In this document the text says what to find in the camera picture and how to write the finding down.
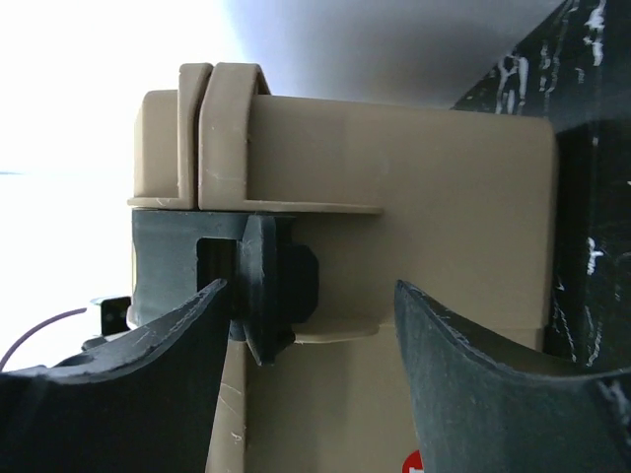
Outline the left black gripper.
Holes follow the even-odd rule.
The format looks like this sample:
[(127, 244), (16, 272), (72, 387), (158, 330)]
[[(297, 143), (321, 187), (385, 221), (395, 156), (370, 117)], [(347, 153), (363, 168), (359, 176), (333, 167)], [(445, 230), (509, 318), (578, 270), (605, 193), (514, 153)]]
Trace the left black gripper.
[(87, 314), (98, 323), (99, 332), (86, 340), (82, 351), (88, 351), (110, 342), (131, 330), (127, 322), (127, 311), (131, 306), (129, 296), (100, 297), (90, 300)]

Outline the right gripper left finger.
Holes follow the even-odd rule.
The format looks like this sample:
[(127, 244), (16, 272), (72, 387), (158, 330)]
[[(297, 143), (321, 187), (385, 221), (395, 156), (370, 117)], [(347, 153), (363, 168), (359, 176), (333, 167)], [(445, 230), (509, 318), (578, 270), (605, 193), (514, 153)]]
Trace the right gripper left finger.
[(1, 375), (4, 472), (202, 472), (228, 342), (228, 285), (60, 364)]

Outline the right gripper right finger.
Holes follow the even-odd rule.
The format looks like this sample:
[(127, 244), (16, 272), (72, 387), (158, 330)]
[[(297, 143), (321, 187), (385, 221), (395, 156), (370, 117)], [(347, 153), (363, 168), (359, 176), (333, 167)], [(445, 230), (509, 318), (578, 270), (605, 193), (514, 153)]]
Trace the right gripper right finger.
[(395, 329), (428, 472), (626, 472), (630, 371), (520, 345), (398, 281)]

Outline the tan plastic tool box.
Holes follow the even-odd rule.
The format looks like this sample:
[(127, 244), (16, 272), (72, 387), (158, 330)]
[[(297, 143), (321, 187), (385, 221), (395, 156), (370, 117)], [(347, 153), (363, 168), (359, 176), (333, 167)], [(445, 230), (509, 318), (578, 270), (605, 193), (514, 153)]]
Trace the tan plastic tool box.
[(394, 331), (399, 280), (540, 350), (557, 150), (542, 119), (274, 96), (255, 64), (185, 64), (134, 130), (143, 325), (217, 278), (270, 337), (232, 341), (210, 472), (397, 472), (418, 444)]

